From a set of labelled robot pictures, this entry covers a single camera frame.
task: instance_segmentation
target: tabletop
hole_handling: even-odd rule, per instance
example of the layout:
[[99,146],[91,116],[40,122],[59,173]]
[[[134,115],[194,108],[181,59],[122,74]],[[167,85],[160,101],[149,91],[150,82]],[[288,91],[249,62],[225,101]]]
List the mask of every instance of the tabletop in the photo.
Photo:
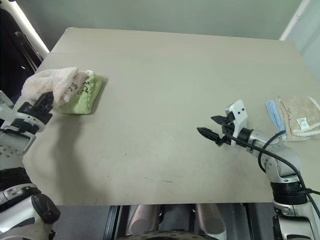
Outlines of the tabletop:
[[[276,133],[267,100],[320,102],[315,77],[285,41],[68,28],[38,70],[73,66],[105,80],[93,112],[53,112],[23,160],[57,205],[271,202],[257,159],[217,147],[197,127],[221,134],[210,117],[241,99],[248,128]],[[320,138],[286,144],[318,189]]]

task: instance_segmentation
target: green towel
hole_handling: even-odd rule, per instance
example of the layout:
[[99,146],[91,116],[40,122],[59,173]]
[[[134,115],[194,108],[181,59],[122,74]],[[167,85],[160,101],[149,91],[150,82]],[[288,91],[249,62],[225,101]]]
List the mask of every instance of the green towel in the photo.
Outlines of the green towel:
[[60,106],[57,111],[61,114],[91,113],[92,105],[99,93],[102,83],[102,77],[93,74],[84,81],[79,92],[75,94],[69,102]]

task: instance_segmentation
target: beige towel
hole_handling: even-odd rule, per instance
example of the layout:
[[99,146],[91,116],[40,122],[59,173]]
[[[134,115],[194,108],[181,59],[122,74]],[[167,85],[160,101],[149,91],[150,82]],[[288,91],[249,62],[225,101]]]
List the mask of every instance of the beige towel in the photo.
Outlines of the beige towel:
[[284,121],[288,141],[304,141],[320,134],[320,106],[309,96],[276,98],[279,114]]

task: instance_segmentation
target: blue towel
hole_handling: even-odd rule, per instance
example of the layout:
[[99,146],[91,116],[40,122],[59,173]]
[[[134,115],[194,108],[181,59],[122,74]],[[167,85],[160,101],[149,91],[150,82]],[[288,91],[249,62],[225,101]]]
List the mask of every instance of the blue towel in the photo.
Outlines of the blue towel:
[[[276,101],[275,100],[266,101],[265,105],[266,105],[266,109],[268,110],[269,117],[272,120],[278,132],[286,130],[285,124],[279,115]],[[281,138],[283,140],[287,139],[287,134],[286,133],[282,134]]]

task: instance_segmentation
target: wire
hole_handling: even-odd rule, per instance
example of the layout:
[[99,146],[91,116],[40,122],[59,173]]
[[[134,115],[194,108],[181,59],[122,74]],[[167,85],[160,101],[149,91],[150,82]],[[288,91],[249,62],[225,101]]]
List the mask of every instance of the wire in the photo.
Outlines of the wire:
[[[273,137],[271,137],[266,143],[265,145],[263,145],[262,149],[266,149],[268,147],[268,145],[273,141],[275,140],[277,137],[279,137],[280,135],[282,134],[285,134],[286,133],[286,130],[283,130],[283,131],[280,131],[278,133],[276,133]],[[258,156],[258,164],[259,164],[259,167],[261,168],[261,170],[266,173],[266,170],[264,169],[264,167],[262,166],[261,164],[261,157],[262,157],[262,152],[259,153],[259,156]]]
[[317,204],[315,203],[314,199],[312,198],[312,196],[310,195],[310,193],[308,193],[308,189],[306,188],[304,179],[302,178],[300,171],[299,171],[291,162],[289,162],[289,161],[285,160],[284,158],[282,158],[282,157],[274,154],[273,152],[270,152],[270,151],[268,151],[268,150],[262,149],[261,147],[252,145],[252,144],[250,144],[250,143],[248,143],[248,142],[246,142],[246,141],[243,141],[243,140],[241,140],[241,139],[239,139],[239,138],[236,138],[236,137],[232,136],[232,135],[231,135],[230,133],[228,133],[228,132],[226,131],[226,129],[225,129],[226,123],[227,123],[227,122],[223,122],[223,123],[222,123],[222,133],[223,133],[224,135],[226,135],[229,139],[231,139],[231,140],[233,140],[233,141],[235,141],[235,142],[237,142],[237,143],[240,143],[240,144],[242,144],[242,145],[245,145],[245,146],[247,146],[247,147],[249,147],[249,148],[251,148],[251,149],[254,149],[254,150],[256,150],[256,151],[259,151],[259,152],[261,152],[261,153],[263,153],[263,154],[266,154],[266,155],[268,155],[268,156],[270,156],[270,157],[272,157],[272,158],[275,158],[275,159],[279,160],[280,162],[288,165],[288,166],[295,172],[296,176],[298,177],[298,179],[299,179],[299,181],[300,181],[300,184],[301,184],[302,188],[303,188],[304,190],[306,190],[306,195],[307,195],[307,197],[309,198],[309,200],[310,200],[310,202],[311,202],[311,204],[312,204],[312,206],[313,206],[313,208],[314,208],[314,210],[315,210],[318,218],[320,219],[320,211],[319,211],[319,208],[318,208]]

